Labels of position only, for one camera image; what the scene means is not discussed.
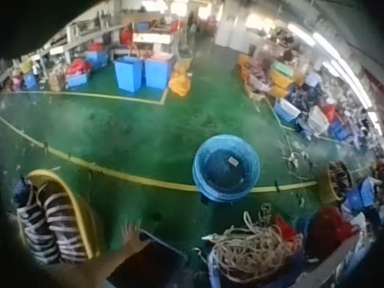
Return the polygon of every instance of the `rope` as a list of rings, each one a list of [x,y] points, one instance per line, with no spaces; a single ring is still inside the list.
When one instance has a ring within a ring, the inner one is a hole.
[[[227,229],[223,235],[213,235],[212,248],[215,268],[236,283],[266,279],[277,272],[287,257],[301,247],[301,236],[286,242],[278,226],[268,226],[271,221],[271,204],[265,203],[256,223],[248,212],[243,219],[246,227]]]

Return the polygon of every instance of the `green floor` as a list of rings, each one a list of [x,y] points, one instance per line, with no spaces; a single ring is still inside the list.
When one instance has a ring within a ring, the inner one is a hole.
[[[193,185],[196,150],[204,140],[221,133],[237,135],[255,148],[261,166],[258,187],[273,187],[276,181],[287,185],[314,180],[329,160],[343,160],[351,170],[369,163],[371,155],[361,155],[348,145],[327,140],[307,143],[295,132],[283,130],[265,102],[253,103],[245,95],[234,69],[236,52],[214,46],[208,39],[197,41],[194,49],[188,95],[182,98],[169,91],[164,105],[75,95],[3,94],[0,115],[70,157],[178,184]],[[104,67],[79,90],[128,95],[116,87],[113,66]],[[161,90],[144,88],[129,97],[157,101],[162,94]],[[290,221],[320,206],[316,187],[253,193],[233,204],[205,206],[196,192],[118,180],[45,154],[2,122],[0,133],[2,196],[8,207],[19,173],[60,167],[56,172],[97,213],[108,247],[120,244],[120,227],[127,220],[141,219],[144,229],[190,253],[191,248],[203,245],[201,236],[241,224],[244,210],[256,217],[264,202],[271,202],[274,212]],[[308,180],[289,174],[278,146],[286,146],[286,139],[301,145],[315,163],[312,173],[305,162],[295,172]],[[299,207],[298,196],[304,197],[304,207]]]

